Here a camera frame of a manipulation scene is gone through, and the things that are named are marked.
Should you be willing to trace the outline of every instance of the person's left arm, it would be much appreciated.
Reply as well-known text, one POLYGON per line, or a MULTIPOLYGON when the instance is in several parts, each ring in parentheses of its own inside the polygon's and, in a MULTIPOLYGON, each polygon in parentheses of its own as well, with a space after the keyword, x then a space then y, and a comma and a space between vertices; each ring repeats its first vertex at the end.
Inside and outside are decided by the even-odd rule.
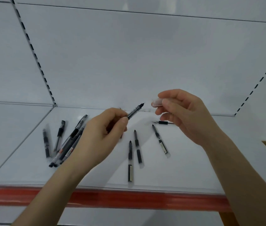
POLYGON ((56 170, 13 226, 57 225, 72 192, 83 177, 101 163, 127 130, 127 113, 110 108, 91 119, 75 151, 56 170))

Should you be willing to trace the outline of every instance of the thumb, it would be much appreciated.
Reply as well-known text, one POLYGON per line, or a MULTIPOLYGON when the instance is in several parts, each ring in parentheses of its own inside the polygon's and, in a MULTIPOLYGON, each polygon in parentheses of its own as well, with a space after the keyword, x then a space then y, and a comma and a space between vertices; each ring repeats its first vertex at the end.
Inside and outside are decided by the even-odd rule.
POLYGON ((120 118, 115 123, 110 133, 105 137, 105 142, 108 146, 113 147, 113 148, 115 147, 120 137, 124 133, 127 127, 128 121, 129 120, 127 117, 123 117, 123 118, 120 118))
POLYGON ((169 113, 173 113, 175 116, 180 118, 182 121, 184 120, 186 114, 188 113, 187 109, 185 109, 184 107, 180 106, 177 103, 171 102, 168 99, 163 99, 162 105, 169 113))

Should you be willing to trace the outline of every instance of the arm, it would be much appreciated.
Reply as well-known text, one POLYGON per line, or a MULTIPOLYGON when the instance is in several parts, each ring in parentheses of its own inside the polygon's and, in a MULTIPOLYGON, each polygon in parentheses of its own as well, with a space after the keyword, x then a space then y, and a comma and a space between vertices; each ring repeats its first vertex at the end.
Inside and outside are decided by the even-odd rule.
POLYGON ((123 110, 111 108, 91 119, 75 151, 59 166, 12 225, 57 225, 78 183, 112 152, 126 131, 128 123, 126 115, 123 110))
POLYGON ((266 182, 233 141, 219 128, 201 99, 174 89, 156 110, 161 120, 177 125, 205 150, 240 226, 266 225, 266 182))

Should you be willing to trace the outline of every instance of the person's right arm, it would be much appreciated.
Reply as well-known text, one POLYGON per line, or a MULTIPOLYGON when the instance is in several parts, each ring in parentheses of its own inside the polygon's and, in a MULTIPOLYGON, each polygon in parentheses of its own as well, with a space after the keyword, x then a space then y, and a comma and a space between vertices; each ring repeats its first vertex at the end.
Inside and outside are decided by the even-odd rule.
POLYGON ((180 89, 158 94, 161 120, 205 150, 240 226, 266 225, 266 182, 219 128, 200 98, 180 89))

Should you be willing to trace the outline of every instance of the red edge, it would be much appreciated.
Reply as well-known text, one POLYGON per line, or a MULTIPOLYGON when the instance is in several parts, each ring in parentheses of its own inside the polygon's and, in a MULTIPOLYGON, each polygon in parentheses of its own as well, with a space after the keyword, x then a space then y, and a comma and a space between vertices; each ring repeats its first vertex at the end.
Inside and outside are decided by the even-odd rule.
MULTIPOLYGON (((0 187, 0 205, 27 206, 41 188, 0 187)), ((224 195, 77 189, 67 207, 231 212, 224 195)))

